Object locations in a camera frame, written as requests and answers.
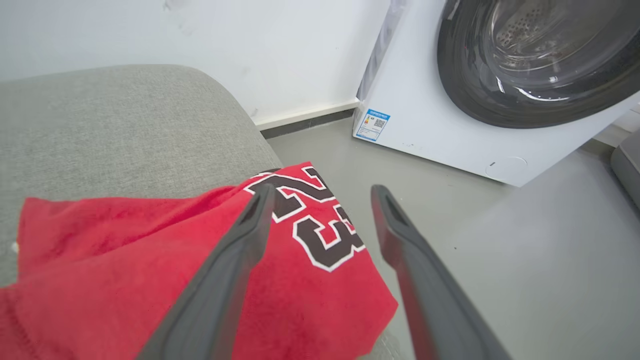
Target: red jersey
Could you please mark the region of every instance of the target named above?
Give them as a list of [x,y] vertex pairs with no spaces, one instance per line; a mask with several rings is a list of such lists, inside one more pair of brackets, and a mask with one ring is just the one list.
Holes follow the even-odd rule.
[[276,202],[234,359],[353,359],[397,303],[310,163],[192,199],[27,199],[19,280],[0,290],[8,359],[133,359],[261,183]]

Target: blue label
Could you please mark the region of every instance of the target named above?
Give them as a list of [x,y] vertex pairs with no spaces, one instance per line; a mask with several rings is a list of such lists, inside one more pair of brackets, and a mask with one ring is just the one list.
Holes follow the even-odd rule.
[[391,116],[369,109],[356,132],[359,138],[376,141]]

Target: washing machine door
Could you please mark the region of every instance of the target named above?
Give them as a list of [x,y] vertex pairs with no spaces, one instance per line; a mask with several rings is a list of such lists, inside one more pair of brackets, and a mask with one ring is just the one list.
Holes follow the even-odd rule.
[[438,68],[477,120],[547,127],[640,91],[640,0],[448,0]]

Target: concrete floor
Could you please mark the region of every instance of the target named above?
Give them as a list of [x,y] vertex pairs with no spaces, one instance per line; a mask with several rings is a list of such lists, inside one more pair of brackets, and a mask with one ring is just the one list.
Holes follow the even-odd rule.
[[[640,213],[595,146],[513,188],[351,137],[351,119],[268,140],[311,161],[380,274],[369,190],[384,184],[514,360],[640,359]],[[388,332],[413,358],[404,309]]]

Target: white washing machine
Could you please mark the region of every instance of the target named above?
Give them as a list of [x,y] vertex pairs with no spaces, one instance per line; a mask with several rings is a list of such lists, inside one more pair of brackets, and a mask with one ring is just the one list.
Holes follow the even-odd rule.
[[638,0],[392,0],[353,136],[522,186],[640,101]]

